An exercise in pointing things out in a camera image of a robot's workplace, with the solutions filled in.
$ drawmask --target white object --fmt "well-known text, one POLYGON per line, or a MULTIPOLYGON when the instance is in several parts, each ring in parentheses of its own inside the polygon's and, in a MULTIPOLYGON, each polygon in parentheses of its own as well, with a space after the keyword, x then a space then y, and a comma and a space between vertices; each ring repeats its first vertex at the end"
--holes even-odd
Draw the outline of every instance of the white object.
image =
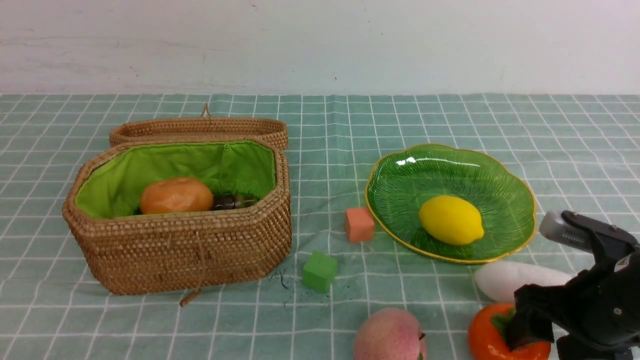
POLYGON ((495 302, 514 303, 513 292, 526 284, 564 285, 572 278, 562 271, 544 266, 499 260, 481 266, 474 274, 480 291, 495 302))
POLYGON ((640 94, 639 13, 629 0, 0 1, 0 91, 640 94))

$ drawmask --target wicker basket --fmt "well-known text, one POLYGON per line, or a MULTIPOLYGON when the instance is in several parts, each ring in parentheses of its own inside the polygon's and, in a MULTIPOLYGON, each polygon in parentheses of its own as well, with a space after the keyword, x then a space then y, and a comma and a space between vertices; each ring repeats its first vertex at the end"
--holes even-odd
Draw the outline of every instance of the wicker basket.
POLYGON ((205 104, 200 117, 152 119, 122 124, 109 133, 109 143, 116 146, 133 141, 166 140, 177 135, 202 137, 206 134, 254 136, 279 150, 285 150, 289 146, 287 124, 284 122, 250 117, 212 117, 208 104, 205 104))
POLYGON ((292 227, 287 158, 274 145, 251 136, 187 136, 123 143, 82 166, 62 214, 91 273, 105 288, 117 295, 195 288, 180 302, 184 306, 203 286, 265 277, 289 253, 292 227), (248 208, 97 218, 76 204, 92 172, 132 147, 241 140, 266 147, 275 159, 275 188, 248 208))

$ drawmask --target yellow lemon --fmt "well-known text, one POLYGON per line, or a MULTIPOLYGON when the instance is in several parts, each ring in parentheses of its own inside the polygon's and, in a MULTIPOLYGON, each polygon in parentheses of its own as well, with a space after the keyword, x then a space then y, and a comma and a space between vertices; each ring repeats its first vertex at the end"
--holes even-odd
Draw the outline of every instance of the yellow lemon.
POLYGON ((420 207, 419 217, 427 233, 449 245, 468 245, 484 236, 480 211, 459 197, 432 197, 420 207))

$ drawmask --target black robotic arm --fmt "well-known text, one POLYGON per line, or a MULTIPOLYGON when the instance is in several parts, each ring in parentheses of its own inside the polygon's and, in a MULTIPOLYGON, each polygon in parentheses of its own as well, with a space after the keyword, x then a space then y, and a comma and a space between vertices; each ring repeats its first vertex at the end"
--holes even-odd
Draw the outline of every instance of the black robotic arm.
POLYGON ((563 286, 527 284, 515 291, 506 327, 513 350, 556 342, 560 360, 633 360, 640 346, 640 245, 628 232, 571 211, 549 211, 540 225, 549 240, 593 254, 595 264, 563 286))

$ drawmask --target persimmon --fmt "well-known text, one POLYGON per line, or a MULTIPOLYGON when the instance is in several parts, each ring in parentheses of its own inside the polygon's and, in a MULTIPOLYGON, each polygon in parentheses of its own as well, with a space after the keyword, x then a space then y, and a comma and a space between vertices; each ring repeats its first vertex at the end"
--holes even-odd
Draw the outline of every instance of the persimmon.
POLYGON ((475 360, 547 360, 551 344, 532 343, 514 351, 504 339, 504 328, 513 317, 515 307, 508 303, 490 304, 480 310, 471 321, 467 341, 475 360))
POLYGON ((140 197, 140 212, 148 214, 209 211, 213 193, 194 177, 174 177, 148 185, 140 197))

